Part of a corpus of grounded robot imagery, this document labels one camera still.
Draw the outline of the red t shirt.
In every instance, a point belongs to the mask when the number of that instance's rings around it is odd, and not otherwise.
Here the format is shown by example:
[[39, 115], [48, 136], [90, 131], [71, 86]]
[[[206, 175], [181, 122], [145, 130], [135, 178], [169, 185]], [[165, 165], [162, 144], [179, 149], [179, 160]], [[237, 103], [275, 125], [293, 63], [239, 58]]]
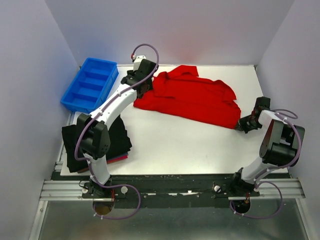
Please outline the red t shirt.
[[234, 129], [241, 117], [236, 94], [222, 80], [199, 76], [196, 66], [160, 72], [153, 89], [134, 101], [135, 108]]

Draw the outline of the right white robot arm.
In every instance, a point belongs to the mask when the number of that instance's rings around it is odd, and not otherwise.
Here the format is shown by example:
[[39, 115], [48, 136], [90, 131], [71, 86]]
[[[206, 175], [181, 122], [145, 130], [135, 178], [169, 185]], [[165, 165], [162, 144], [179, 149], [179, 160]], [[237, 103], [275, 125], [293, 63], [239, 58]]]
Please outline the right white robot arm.
[[250, 165], [232, 176], [230, 190], [238, 194], [251, 193], [257, 182], [275, 170], [293, 167], [299, 160], [305, 129], [288, 121], [282, 110], [271, 110], [268, 97], [258, 97], [250, 115], [240, 118], [235, 130], [249, 133], [266, 128], [259, 156]]

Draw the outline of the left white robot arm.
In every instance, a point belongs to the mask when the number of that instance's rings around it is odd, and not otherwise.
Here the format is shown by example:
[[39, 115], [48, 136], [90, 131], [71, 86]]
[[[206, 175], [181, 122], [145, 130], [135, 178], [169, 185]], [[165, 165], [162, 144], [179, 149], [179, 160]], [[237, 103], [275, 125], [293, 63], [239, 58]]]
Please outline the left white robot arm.
[[152, 88], [152, 78], [158, 67], [158, 63], [138, 56], [116, 91], [99, 108], [77, 118], [74, 158], [87, 163], [90, 179], [101, 187], [111, 177], [105, 159], [111, 147], [110, 127], [127, 106]]

